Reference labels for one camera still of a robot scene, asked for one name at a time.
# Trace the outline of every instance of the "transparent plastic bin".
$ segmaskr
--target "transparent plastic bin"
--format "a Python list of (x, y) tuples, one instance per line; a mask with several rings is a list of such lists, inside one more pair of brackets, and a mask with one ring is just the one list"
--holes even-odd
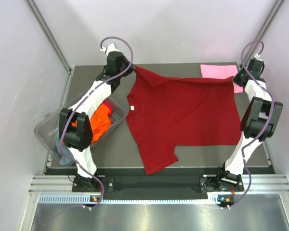
[[(55, 112), (51, 113), (50, 115), (47, 115), (46, 118), (43, 121), (39, 122), (34, 128), (34, 133), (37, 136), (37, 138), (44, 145), (47, 151), (53, 156), (53, 158), (56, 159), (58, 162), (61, 159), (61, 155), (59, 154), (57, 147), (55, 145), (55, 136), (59, 129), (60, 111), (64, 107), (69, 108), (70, 106), (77, 103), (82, 98), (85, 92), (80, 93), (77, 97), (70, 100), (64, 106), (62, 106)], [(125, 117), (128, 114), (128, 111), (124, 110), (124, 108), (121, 105), (119, 105), (112, 96), (109, 96), (105, 100), (112, 106), (113, 109), (112, 115), (110, 117), (110, 120), (113, 122), (113, 125), (98, 141), (91, 144), (90, 146), (91, 149), (99, 145), (101, 142), (103, 142), (106, 139), (106, 137), (112, 131), (114, 131), (114, 129), (116, 129), (116, 127), (125, 119)]]

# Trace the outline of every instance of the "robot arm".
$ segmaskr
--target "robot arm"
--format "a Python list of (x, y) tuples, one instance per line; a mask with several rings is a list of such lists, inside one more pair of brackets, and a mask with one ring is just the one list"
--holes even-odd
[(75, 108), (83, 102), (76, 109), (63, 141), (71, 151), (74, 159), (79, 162), (79, 164), (77, 164), (78, 174), (84, 178), (91, 178), (91, 176), (84, 172), (79, 167), (80, 165), (92, 175), (94, 175), (97, 170), (90, 150), (90, 144), (94, 135), (90, 126), (90, 118), (100, 104), (119, 86), (121, 77), (129, 75), (134, 70), (134, 66), (131, 65), (129, 70), (122, 76), (103, 84), (104, 81), (120, 74), (130, 63), (123, 53), (116, 49), (113, 43), (107, 48), (102, 48), (101, 51), (107, 55), (107, 65), (104, 66), (103, 72), (99, 74), (91, 88), (76, 104), (70, 108), (63, 108), (61, 110), (59, 118), (59, 137), (61, 138), (69, 116)]
[[(235, 76), (234, 82), (244, 87), (244, 91), (249, 99), (249, 106), (241, 121), (241, 138), (228, 160), (222, 167), (219, 167), (216, 177), (200, 178), (201, 188), (204, 192), (213, 191), (231, 191), (231, 187), (235, 191), (244, 191), (241, 175), (243, 174), (244, 163), (242, 156), (242, 148), (250, 143), (263, 129), (268, 119), (272, 99), (269, 94), (263, 90), (266, 89), (265, 80), (260, 78), (264, 69), (264, 62), (255, 55), (247, 68), (255, 79), (261, 84), (259, 87), (255, 81), (249, 78), (246, 71), (242, 68)], [(279, 117), (283, 109), (283, 104), (275, 102), (272, 117), (264, 133), (258, 140), (245, 148), (245, 161), (247, 162), (256, 148), (266, 139), (271, 137), (276, 129)]]

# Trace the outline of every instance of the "purple cable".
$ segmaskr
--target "purple cable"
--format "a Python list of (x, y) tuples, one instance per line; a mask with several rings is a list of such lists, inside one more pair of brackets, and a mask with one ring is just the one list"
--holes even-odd
[[(132, 62), (133, 62), (133, 57), (134, 57), (134, 55), (133, 55), (132, 48), (131, 48), (131, 46), (130, 46), (125, 40), (123, 40), (122, 38), (115, 37), (115, 36), (106, 37), (106, 38), (104, 38), (104, 39), (101, 41), (101, 44), (100, 44), (100, 47), (101, 47), (101, 48), (103, 47), (103, 43), (104, 43), (106, 40), (108, 40), (108, 39), (117, 39), (117, 40), (120, 40), (120, 41), (124, 42), (124, 43), (127, 45), (127, 47), (130, 49), (130, 52), (131, 52), (131, 61), (130, 61), (129, 65), (128, 65), (121, 73), (119, 73), (119, 74), (117, 74), (117, 75), (115, 75), (115, 76), (113, 76), (113, 77), (111, 77), (111, 78), (103, 81), (102, 83), (100, 83), (99, 85), (97, 85), (97, 86), (94, 88), (94, 90), (96, 90), (97, 88), (99, 88), (101, 85), (103, 85), (103, 84), (105, 84), (105, 83), (107, 83), (107, 82), (109, 82), (109, 81), (111, 81), (111, 80), (113, 80), (113, 79), (115, 79), (115, 78), (118, 78), (118, 77), (120, 77), (121, 75), (123, 75), (125, 72), (128, 71), (128, 69), (131, 67)], [(81, 168), (81, 170), (83, 170), (85, 173), (87, 173), (88, 175), (90, 175), (93, 179), (95, 179), (95, 180), (101, 185), (101, 188), (102, 188), (102, 190), (101, 190), (101, 196), (100, 196), (100, 199), (97, 201), (97, 203), (92, 207), (92, 209), (94, 209), (94, 208), (96, 208), (96, 207), (99, 205), (99, 203), (102, 201), (102, 198), (103, 198), (103, 195), (104, 195), (104, 185), (103, 185), (103, 183), (102, 183), (95, 175), (91, 174), (88, 170), (86, 170), (83, 166), (81, 166), (81, 164), (80, 164), (75, 158), (73, 158), (73, 157), (71, 157), (71, 156), (68, 156), (68, 155), (65, 155), (65, 154), (62, 152), (63, 140), (64, 140), (64, 136), (66, 135), (66, 131), (67, 131), (68, 125), (70, 124), (70, 122), (71, 122), (71, 120), (72, 120), (75, 112), (77, 111), (77, 109), (87, 100), (87, 98), (88, 98), (88, 96), (86, 96), (86, 97), (74, 108), (74, 110), (72, 111), (71, 115), (69, 116), (69, 118), (68, 118), (68, 120), (67, 120), (67, 122), (66, 122), (66, 125), (65, 125), (65, 127), (64, 127), (64, 129), (63, 129), (61, 138), (60, 138), (59, 154), (61, 154), (62, 156), (66, 157), (66, 158), (69, 158), (69, 159), (73, 160), (76, 164), (78, 164), (78, 166)], [(80, 205), (73, 205), (73, 206), (71, 206), (71, 207), (66, 208), (65, 210), (63, 210), (62, 212), (60, 212), (59, 214), (57, 214), (54, 218), (52, 218), (51, 221), (47, 222), (45, 226), (47, 226), (48, 224), (50, 224), (55, 218), (57, 218), (59, 215), (61, 215), (61, 214), (64, 213), (65, 211), (69, 210), (70, 208), (74, 208), (74, 207), (78, 207), (78, 206), (80, 206)]]
[(260, 43), (262, 45), (262, 48), (259, 52), (259, 54), (262, 53), (263, 49), (264, 49), (264, 43), (262, 41), (259, 41), (259, 40), (255, 40), (253, 42), (250, 42), (249, 44), (247, 44), (245, 46), (245, 48), (243, 49), (242, 53), (241, 53), (241, 63), (242, 63), (242, 66), (244, 68), (244, 70), (247, 72), (247, 74), (249, 75), (249, 77), (256, 82), (256, 84), (262, 88), (266, 93), (269, 94), (269, 96), (271, 97), (271, 100), (272, 100), (272, 103), (271, 103), (271, 107), (270, 107), (270, 112), (269, 112), (269, 115), (268, 115), (268, 119), (266, 120), (263, 128), (261, 129), (261, 131), (258, 133), (258, 135), (251, 141), (249, 142), (248, 144), (246, 144), (243, 148), (242, 148), (242, 156), (243, 156), (243, 164), (244, 164), (244, 169), (246, 170), (247, 174), (249, 175), (249, 185), (247, 186), (247, 189), (244, 191), (244, 193), (242, 194), (242, 196), (230, 207), (233, 207), (235, 205), (237, 205), (247, 194), (247, 192), (250, 190), (250, 186), (251, 186), (251, 173), (249, 171), (249, 169), (247, 168), (247, 164), (246, 164), (246, 160), (245, 160), (245, 154), (244, 154), (244, 149), (246, 149), (248, 146), (250, 146), (252, 143), (254, 143), (256, 140), (258, 140), (262, 134), (264, 133), (265, 129), (268, 127), (269, 123), (270, 123), (270, 120), (272, 118), (272, 114), (273, 114), (273, 109), (274, 109), (274, 105), (275, 105), (275, 99), (273, 97), (273, 95), (266, 89), (264, 88), (255, 78), (254, 76), (252, 76), (252, 74), (249, 72), (249, 70), (245, 67), (244, 65), (244, 62), (243, 62), (243, 56), (244, 56), (244, 51), (247, 49), (247, 47), (249, 47), (250, 45), (254, 44), (255, 42), (257, 43)]

